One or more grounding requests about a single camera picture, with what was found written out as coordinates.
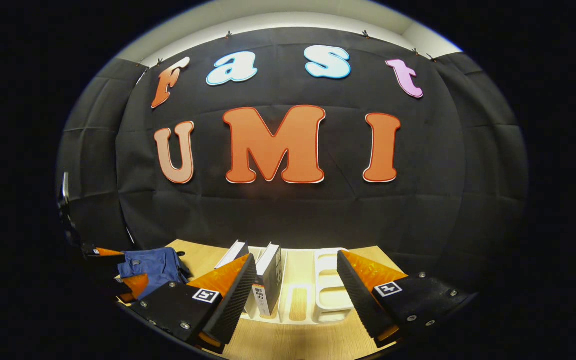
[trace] black backdrop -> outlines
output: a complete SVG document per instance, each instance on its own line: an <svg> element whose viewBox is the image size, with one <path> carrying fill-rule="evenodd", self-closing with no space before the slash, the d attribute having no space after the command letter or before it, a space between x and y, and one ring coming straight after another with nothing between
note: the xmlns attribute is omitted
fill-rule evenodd
<svg viewBox="0 0 576 360"><path fill-rule="evenodd" d="M304 50L316 44L346 50L350 75L309 75ZM215 61L238 51L256 54L258 73L245 82L207 85ZM169 100L151 109L160 73L184 57L190 64ZM400 88L385 64L390 59L416 71L423 98ZM435 63L350 32L276 28L216 39L145 70L110 62L65 126L56 184L63 171L71 173L73 221L85 240L130 249L123 214L140 249L174 239L222 248L235 239L295 249L378 245L407 273L426 271L469 290L490 282L492 265L510 255L528 190L524 140L503 95L464 53ZM228 182L231 130L224 112L254 107L276 133L294 105L326 111L318 135L325 180ZM371 156L369 113L402 123L392 182L363 180ZM194 175L175 184L160 169L154 132L182 121L194 122ZM174 166L181 167L176 136L169 146Z"/></svg>
<svg viewBox="0 0 576 360"><path fill-rule="evenodd" d="M80 254L64 246L53 190L64 120L90 80L192 5L83 5L0 7L0 353L186 358L94 292ZM395 8L455 41L498 84L526 137L530 186L498 289L391 358L576 358L576 3Z"/></svg>

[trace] pink letter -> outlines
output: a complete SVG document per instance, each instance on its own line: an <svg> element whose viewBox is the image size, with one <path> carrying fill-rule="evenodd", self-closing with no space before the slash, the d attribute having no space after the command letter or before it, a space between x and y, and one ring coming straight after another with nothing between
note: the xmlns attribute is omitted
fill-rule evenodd
<svg viewBox="0 0 576 360"><path fill-rule="evenodd" d="M424 96L424 92L412 83L412 77L417 77L415 71L406 66L400 59L392 59L386 61L386 65L395 69L395 75L397 76L397 81L399 86L406 92L406 94L412 96L413 98L421 98Z"/></svg>

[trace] book spine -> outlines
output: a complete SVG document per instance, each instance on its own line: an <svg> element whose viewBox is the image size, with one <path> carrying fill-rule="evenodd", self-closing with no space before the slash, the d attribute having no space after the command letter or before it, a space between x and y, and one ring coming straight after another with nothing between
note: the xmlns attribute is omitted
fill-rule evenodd
<svg viewBox="0 0 576 360"><path fill-rule="evenodd" d="M266 296L266 288L263 285L252 285L254 300L259 308L259 313L263 316L270 316L270 309L268 308L268 298Z"/></svg>

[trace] white book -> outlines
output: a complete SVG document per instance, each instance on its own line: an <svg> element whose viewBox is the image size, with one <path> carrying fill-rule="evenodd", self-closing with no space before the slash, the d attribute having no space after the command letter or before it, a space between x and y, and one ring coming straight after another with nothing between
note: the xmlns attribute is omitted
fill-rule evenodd
<svg viewBox="0 0 576 360"><path fill-rule="evenodd" d="M282 248L270 243L256 261L256 279L252 285L261 315L269 317L273 313L281 293L283 275Z"/></svg>
<svg viewBox="0 0 576 360"><path fill-rule="evenodd" d="M226 255L224 255L221 260L219 260L219 262L217 263L217 265L214 267L215 269L219 269L220 267L233 262L236 259L239 259L240 257L246 255L249 253L249 248L248 248L248 242L241 242L239 240L235 241L235 243L233 244L233 246L230 247L230 249L228 249L228 252L226 252Z"/></svg>

